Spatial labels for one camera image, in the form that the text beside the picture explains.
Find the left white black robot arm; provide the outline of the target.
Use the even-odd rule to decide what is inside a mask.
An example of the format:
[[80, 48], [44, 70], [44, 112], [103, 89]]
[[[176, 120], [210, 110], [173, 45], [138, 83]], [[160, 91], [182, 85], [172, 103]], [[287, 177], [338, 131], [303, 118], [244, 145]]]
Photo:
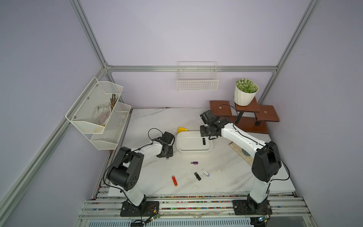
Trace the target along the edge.
[[145, 155], [168, 159], [174, 154], [174, 142], [175, 136], [164, 132], [139, 148], [121, 147], [114, 161], [106, 169], [103, 181], [110, 181], [107, 186], [118, 189], [133, 206], [141, 206], [146, 201], [146, 196], [141, 192], [137, 182]]

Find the brown wooden stepped stand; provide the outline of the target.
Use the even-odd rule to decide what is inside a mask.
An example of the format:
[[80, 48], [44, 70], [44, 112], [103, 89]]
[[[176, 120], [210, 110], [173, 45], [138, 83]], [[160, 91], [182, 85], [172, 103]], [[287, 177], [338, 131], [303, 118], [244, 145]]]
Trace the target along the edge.
[[237, 127], [245, 132], [268, 134], [267, 122], [278, 123], [280, 121], [273, 106], [259, 105], [256, 98], [247, 106], [234, 104], [236, 115], [233, 115], [228, 101], [212, 100], [209, 104], [214, 115], [235, 122]]

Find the yellow object behind tray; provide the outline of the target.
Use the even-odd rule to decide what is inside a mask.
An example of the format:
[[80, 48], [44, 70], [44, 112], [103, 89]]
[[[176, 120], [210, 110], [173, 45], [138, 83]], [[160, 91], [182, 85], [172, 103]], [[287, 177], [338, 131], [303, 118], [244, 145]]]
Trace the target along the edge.
[[181, 133], [183, 131], [188, 131], [188, 129], [186, 129], [184, 127], [179, 127], [177, 133]]

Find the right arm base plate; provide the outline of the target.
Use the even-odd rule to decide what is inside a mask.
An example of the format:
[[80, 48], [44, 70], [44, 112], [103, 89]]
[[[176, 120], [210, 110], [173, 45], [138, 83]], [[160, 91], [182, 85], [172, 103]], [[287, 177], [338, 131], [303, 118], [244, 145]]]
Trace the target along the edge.
[[254, 200], [233, 200], [233, 210], [235, 215], [271, 215], [272, 209], [269, 201], [256, 203]]

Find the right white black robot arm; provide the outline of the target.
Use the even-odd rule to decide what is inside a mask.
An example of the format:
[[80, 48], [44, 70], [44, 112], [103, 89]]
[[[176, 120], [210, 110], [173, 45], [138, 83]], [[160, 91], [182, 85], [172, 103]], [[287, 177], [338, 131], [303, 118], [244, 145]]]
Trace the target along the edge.
[[218, 137], [228, 139], [253, 158], [251, 171], [255, 179], [249, 198], [256, 204], [263, 203], [268, 196], [271, 181], [282, 167], [277, 144], [253, 138], [229, 119], [214, 116], [211, 110], [203, 112], [200, 118], [203, 121], [200, 127], [202, 137], [208, 137], [209, 140]]

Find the white storage box tray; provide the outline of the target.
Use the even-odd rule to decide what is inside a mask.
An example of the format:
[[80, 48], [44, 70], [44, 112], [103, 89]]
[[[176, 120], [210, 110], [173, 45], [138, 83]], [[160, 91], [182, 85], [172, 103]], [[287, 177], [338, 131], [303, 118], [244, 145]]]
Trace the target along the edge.
[[[205, 138], [206, 145], [203, 145], [202, 138]], [[213, 142], [208, 137], [201, 137], [199, 131], [183, 131], [177, 134], [176, 147], [183, 153], [209, 152]]]

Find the white pot green plant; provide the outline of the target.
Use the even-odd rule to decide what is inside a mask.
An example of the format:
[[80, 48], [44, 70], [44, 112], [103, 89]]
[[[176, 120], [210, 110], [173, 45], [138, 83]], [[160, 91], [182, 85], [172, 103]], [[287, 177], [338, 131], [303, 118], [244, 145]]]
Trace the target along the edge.
[[242, 78], [236, 81], [234, 102], [242, 107], [248, 106], [259, 91], [258, 85], [252, 80]]

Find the white mesh two-tier shelf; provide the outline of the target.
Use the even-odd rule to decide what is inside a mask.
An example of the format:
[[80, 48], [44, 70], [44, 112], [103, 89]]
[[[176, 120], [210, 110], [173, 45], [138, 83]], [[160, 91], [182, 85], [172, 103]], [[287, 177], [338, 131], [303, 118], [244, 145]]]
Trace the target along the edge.
[[122, 102], [123, 87], [93, 78], [65, 118], [98, 150], [118, 147], [131, 106]]

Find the clear bag in shelf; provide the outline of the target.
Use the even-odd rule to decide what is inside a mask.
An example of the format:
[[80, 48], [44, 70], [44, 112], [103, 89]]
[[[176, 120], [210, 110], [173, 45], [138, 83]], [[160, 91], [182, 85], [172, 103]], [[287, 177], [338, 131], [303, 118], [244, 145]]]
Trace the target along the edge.
[[98, 105], [93, 112], [93, 123], [105, 127], [111, 114], [110, 103]]

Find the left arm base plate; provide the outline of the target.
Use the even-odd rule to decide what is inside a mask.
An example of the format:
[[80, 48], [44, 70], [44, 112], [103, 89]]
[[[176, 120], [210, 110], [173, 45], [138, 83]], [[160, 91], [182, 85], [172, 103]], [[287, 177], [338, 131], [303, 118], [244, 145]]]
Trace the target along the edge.
[[120, 216], [121, 217], [151, 217], [158, 213], [160, 203], [158, 201], [144, 201], [139, 206], [124, 201]]

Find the white blue usb drive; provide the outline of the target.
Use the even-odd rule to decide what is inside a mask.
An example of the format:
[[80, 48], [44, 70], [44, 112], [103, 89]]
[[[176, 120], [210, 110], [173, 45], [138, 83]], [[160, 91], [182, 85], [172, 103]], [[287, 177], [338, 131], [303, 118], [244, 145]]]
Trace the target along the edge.
[[202, 172], [205, 176], [210, 177], [210, 174], [205, 169], [202, 169]]

